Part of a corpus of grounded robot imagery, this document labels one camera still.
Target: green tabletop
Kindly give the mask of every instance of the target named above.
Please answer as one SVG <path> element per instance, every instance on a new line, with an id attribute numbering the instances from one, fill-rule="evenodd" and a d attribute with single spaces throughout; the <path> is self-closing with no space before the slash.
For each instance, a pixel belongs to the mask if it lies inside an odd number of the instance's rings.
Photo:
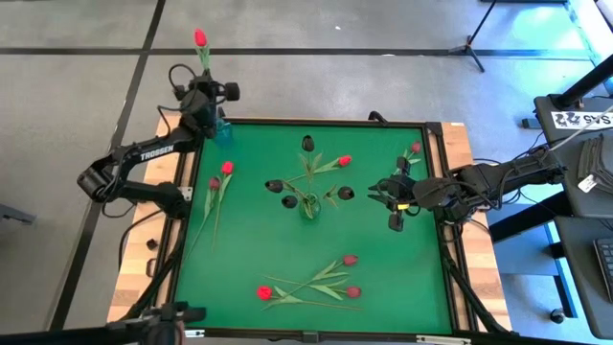
<path id="1" fill-rule="evenodd" d="M 316 153 L 325 164 L 351 155 L 346 168 L 315 175 L 312 191 L 322 195 L 332 185 L 350 186 L 355 198 L 337 200 L 334 208 L 322 200 L 316 220 L 299 215 L 298 207 L 285 209 L 281 198 L 264 187 L 271 179 L 288 179 L 304 173 L 299 154 L 302 138 L 311 135 Z M 207 318 L 192 327 L 304 330 L 373 333 L 450 334 L 443 271 L 434 218 L 424 210 L 405 217 L 404 231 L 387 226 L 389 211 L 366 197 L 367 188 L 395 170 L 396 159 L 416 140 L 419 128 L 350 126 L 233 125 L 233 143 L 218 147 L 207 141 L 193 194 L 185 247 L 189 248 L 203 220 L 209 178 L 220 175 L 225 161 L 235 164 L 221 206 L 215 247 L 216 215 L 207 219 L 203 232 L 179 274 L 175 300 L 206 307 Z M 412 158 L 411 176 L 427 177 L 426 152 Z M 307 189 L 307 180 L 296 186 Z M 294 286 L 268 280 L 271 275 L 295 282 L 315 273 L 343 255 L 359 257 L 346 286 L 362 295 L 336 301 L 311 288 L 301 288 L 303 300 L 360 308 L 340 310 L 315 305 L 278 305 L 261 310 L 266 302 L 256 295 L 259 286 Z"/>

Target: concrete floor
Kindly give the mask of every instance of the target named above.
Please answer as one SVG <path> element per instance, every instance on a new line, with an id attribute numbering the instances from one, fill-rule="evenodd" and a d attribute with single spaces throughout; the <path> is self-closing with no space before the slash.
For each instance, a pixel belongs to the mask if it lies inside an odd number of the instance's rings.
<path id="1" fill-rule="evenodd" d="M 155 6 L 153 0 L 0 1 L 0 50 L 140 48 Z M 190 48 L 193 28 L 202 27 L 217 48 L 446 49 L 462 44 L 487 7 L 477 0 L 168 1 L 153 48 Z M 498 5 L 474 46 L 584 49 L 563 6 L 534 4 Z M 108 149 L 137 58 L 0 55 L 0 202 L 38 215 L 33 226 L 0 222 L 0 333 L 42 330 L 49 321 L 87 204 L 76 177 Z M 167 71 L 177 62 L 197 66 L 195 57 L 148 58 L 124 143 L 150 137 L 156 105 L 175 105 Z M 228 116 L 364 119 L 376 109 L 389 120 L 464 122 L 474 156 L 499 160 L 525 150 L 538 134 L 517 126 L 531 116 L 534 97 L 562 91 L 593 68 L 569 58 L 482 62 L 485 74 L 468 57 L 215 56 L 212 66 L 216 79 L 241 86 L 241 101 L 225 107 Z M 99 222 L 68 328 L 104 322 L 119 237 L 130 222 L 131 216 Z M 555 290 L 503 282 L 515 330 L 555 338 L 559 329 L 537 332 L 534 323 L 517 321 L 532 314 L 519 312 L 513 298 L 541 300 Z M 567 328 L 562 334 L 587 330 L 584 322 L 568 325 L 559 326 Z M 218 343 L 234 341 L 247 342 Z"/>

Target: label sticker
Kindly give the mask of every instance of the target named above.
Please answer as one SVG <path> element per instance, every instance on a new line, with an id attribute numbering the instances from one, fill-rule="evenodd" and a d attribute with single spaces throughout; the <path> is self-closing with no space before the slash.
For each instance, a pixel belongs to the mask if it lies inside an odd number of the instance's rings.
<path id="1" fill-rule="evenodd" d="M 552 111 L 552 118 L 557 129 L 581 129 L 596 120 L 599 115 L 601 115 L 600 112 Z M 613 127 L 613 113 L 606 113 L 600 120 L 590 126 L 589 129 L 608 127 Z"/>
<path id="2" fill-rule="evenodd" d="M 589 176 L 585 177 L 580 183 L 579 183 L 579 189 L 581 189 L 582 191 L 589 193 L 592 188 L 596 187 L 598 183 L 596 183 L 596 181 L 594 180 L 594 175 L 590 173 Z"/>

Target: keyboard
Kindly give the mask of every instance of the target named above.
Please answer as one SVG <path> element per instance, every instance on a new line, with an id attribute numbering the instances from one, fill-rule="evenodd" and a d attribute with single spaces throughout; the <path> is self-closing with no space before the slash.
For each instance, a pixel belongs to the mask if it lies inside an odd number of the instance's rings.
<path id="1" fill-rule="evenodd" d="M 609 302 L 613 303 L 613 238 L 598 239 L 594 241 L 598 262 L 601 264 L 604 285 L 609 295 Z"/>

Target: wooden board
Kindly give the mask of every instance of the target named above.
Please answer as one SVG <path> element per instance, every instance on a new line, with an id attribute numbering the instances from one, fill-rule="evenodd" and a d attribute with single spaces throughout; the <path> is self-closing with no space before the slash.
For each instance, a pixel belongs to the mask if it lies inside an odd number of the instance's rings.
<path id="1" fill-rule="evenodd" d="M 169 115 L 168 118 L 172 127 L 178 125 L 179 117 L 177 115 Z M 158 124 L 156 133 L 157 135 L 166 133 L 166 126 L 163 122 Z M 463 124 L 444 123 L 443 138 L 450 168 L 472 164 L 472 154 L 468 144 L 466 128 Z M 436 157 L 438 157 L 438 148 L 436 146 L 436 138 L 433 134 L 430 134 L 429 141 L 433 150 L 433 156 L 435 157 L 435 174 L 440 176 L 443 174 L 443 171 L 441 169 L 441 163 L 436 159 Z M 187 185 L 192 159 L 192 155 L 190 155 L 187 160 L 188 163 L 186 164 L 182 185 Z M 170 154 L 149 161 L 145 173 L 145 182 L 157 184 L 162 181 L 173 181 L 177 161 L 178 154 Z M 139 204 L 134 215 L 134 220 L 138 220 L 156 209 L 155 205 L 150 203 Z M 484 214 L 477 214 L 474 218 L 487 225 Z M 146 266 L 150 259 L 155 259 L 157 257 L 157 250 L 149 251 L 146 246 L 146 241 L 149 239 L 161 240 L 164 220 L 165 217 L 163 215 L 154 217 L 135 228 L 129 235 L 125 247 L 122 269 L 120 270 L 117 285 L 115 286 L 115 293 L 107 316 L 108 321 L 117 320 L 122 317 L 149 284 L 150 278 L 145 274 Z M 170 237 L 170 248 L 174 246 L 177 229 L 178 222 L 175 222 Z M 463 240 L 470 284 L 496 320 L 503 327 L 510 330 L 511 321 L 509 319 L 509 313 L 507 312 L 505 297 L 489 234 L 480 226 L 468 223 L 465 225 Z M 452 251 L 452 255 L 455 255 L 453 246 L 450 246 L 450 250 Z M 167 278 L 165 283 L 160 287 L 160 293 L 158 294 L 157 300 L 158 305 L 163 304 L 166 299 L 168 293 L 168 280 Z M 460 328 L 467 330 L 468 322 L 465 314 L 464 296 L 455 284 L 454 295 L 458 306 Z M 483 332 L 485 331 L 483 325 L 480 325 L 480 329 Z"/>

